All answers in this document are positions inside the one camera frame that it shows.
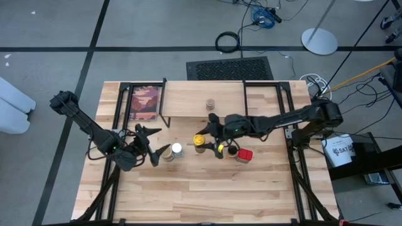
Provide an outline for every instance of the landscape painting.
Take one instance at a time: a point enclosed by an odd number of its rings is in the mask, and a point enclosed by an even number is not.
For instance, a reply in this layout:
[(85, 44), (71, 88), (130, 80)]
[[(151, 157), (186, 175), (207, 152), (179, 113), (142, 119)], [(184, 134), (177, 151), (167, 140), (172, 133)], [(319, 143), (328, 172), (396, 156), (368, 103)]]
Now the landscape painting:
[(158, 87), (134, 87), (130, 106), (130, 120), (153, 121), (156, 120), (158, 105)]

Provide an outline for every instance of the yellow can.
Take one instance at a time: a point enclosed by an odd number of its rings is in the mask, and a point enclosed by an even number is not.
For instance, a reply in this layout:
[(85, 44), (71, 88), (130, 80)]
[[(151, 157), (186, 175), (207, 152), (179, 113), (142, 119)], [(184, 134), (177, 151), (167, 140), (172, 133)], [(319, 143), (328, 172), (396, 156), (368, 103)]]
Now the yellow can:
[(205, 152), (205, 148), (198, 148), (199, 145), (203, 145), (205, 144), (205, 137), (203, 135), (195, 135), (193, 138), (193, 142), (194, 142), (194, 148), (195, 151), (202, 154)]

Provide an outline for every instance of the can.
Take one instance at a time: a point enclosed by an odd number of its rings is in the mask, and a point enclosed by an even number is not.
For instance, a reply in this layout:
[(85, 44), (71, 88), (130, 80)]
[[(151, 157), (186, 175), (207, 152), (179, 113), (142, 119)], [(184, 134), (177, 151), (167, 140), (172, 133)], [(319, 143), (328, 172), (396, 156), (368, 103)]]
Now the can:
[(235, 159), (237, 158), (238, 155), (238, 149), (235, 146), (229, 146), (227, 148), (227, 154), (226, 154), (226, 159)]
[(166, 149), (166, 150), (162, 153), (161, 157), (162, 157), (165, 161), (167, 161), (167, 162), (173, 161), (173, 160), (175, 159), (175, 157), (174, 157), (173, 152), (171, 151), (171, 149)]
[(207, 110), (213, 110), (215, 108), (215, 101), (212, 99), (208, 99), (205, 105)]
[(171, 151), (173, 152), (173, 156), (175, 158), (181, 158), (184, 157), (184, 152), (182, 145), (179, 143), (174, 143), (172, 146), (170, 146)]
[(205, 144), (205, 137), (203, 135), (195, 135), (193, 138), (195, 151), (202, 154), (205, 152), (205, 148), (198, 148), (197, 146)]

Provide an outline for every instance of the yellow lid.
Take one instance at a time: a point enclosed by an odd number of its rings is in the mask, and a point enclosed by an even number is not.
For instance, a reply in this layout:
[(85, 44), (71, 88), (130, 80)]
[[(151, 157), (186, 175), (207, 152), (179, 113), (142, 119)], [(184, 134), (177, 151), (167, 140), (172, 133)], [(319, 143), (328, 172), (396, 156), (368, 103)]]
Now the yellow lid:
[(193, 141), (195, 146), (199, 146), (205, 143), (205, 137), (203, 135), (197, 134), (194, 136)]
[(220, 145), (218, 146), (218, 152), (219, 152), (220, 154), (222, 154), (223, 150), (224, 150), (224, 146), (223, 146), (222, 144), (220, 144)]

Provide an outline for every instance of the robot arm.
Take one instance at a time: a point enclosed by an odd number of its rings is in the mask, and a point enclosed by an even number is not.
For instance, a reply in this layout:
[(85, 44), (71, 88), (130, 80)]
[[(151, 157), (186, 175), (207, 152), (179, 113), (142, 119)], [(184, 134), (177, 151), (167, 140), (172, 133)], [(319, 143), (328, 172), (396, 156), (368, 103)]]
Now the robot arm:
[(219, 122), (219, 117), (209, 114), (207, 126), (197, 134), (210, 134), (215, 143), (204, 144), (202, 147), (214, 151), (217, 158), (222, 159), (223, 154), (218, 147), (221, 142), (232, 141), (236, 138), (248, 136), (265, 141), (272, 130), (300, 122), (309, 122), (303, 129), (295, 129), (291, 133), (294, 146), (302, 146), (310, 142), (310, 138), (320, 133), (326, 127), (337, 127), (342, 123), (338, 105), (329, 100), (318, 100), (312, 105), (305, 106), (273, 117), (240, 116), (232, 114), (225, 117), (225, 124)]
[(78, 105), (78, 98), (73, 93), (60, 91), (59, 94), (50, 100), (50, 107), (60, 115), (66, 115), (80, 126), (80, 129), (88, 134), (98, 150), (104, 155), (115, 161), (123, 170), (129, 171), (133, 167), (143, 163), (148, 154), (153, 166), (159, 163), (160, 155), (170, 146), (170, 144), (152, 152), (149, 147), (148, 136), (161, 131), (161, 129), (148, 129), (135, 126), (134, 140), (127, 144), (116, 132), (102, 129)]

